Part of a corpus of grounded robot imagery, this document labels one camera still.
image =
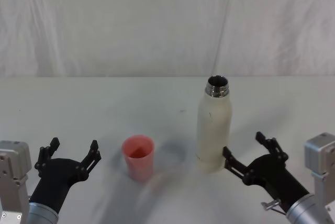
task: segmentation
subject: pink plastic cup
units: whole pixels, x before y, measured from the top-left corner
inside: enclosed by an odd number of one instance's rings
[[[122,144],[129,176],[136,181],[144,182],[153,174],[154,143],[144,135],[134,135]]]

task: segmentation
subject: white water bottle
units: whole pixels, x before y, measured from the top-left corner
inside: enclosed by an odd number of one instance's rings
[[[211,173],[223,168],[222,149],[228,142],[231,116],[228,80],[211,76],[198,109],[196,154],[202,171]]]

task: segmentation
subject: white curtain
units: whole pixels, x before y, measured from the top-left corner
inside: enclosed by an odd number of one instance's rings
[[[0,76],[335,74],[335,0],[0,0]]]

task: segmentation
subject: table surface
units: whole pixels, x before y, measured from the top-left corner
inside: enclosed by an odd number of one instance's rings
[[[59,224],[288,223],[262,209],[260,202],[271,200],[262,188],[226,170],[197,170],[205,84],[204,77],[0,79],[0,138],[27,142],[32,164],[53,137],[61,142],[54,158],[78,161],[98,141],[102,160],[70,189]],[[257,131],[277,137],[287,169],[312,192],[304,143],[335,133],[335,77],[232,77],[229,84],[233,154],[248,165],[266,153]],[[122,142],[139,133],[155,142],[155,175],[143,185],[127,177],[120,154]],[[31,194],[39,178],[35,169],[28,175]]]

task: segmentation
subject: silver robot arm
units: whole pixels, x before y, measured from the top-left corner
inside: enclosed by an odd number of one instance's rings
[[[29,147],[24,142],[0,141],[0,224],[57,224],[70,187],[87,180],[101,159],[96,140],[82,162],[51,159],[58,146],[59,141],[54,138],[50,146],[40,148],[35,168],[41,180],[29,199]]]
[[[262,203],[264,210],[286,216],[292,224],[335,223],[335,136],[322,133],[305,144],[305,164],[315,179],[315,194],[310,194],[285,169],[288,155],[275,138],[266,139],[260,132],[256,140],[270,154],[255,159],[249,166],[237,161],[225,147],[225,168],[241,178],[246,185],[260,185],[273,197]]]

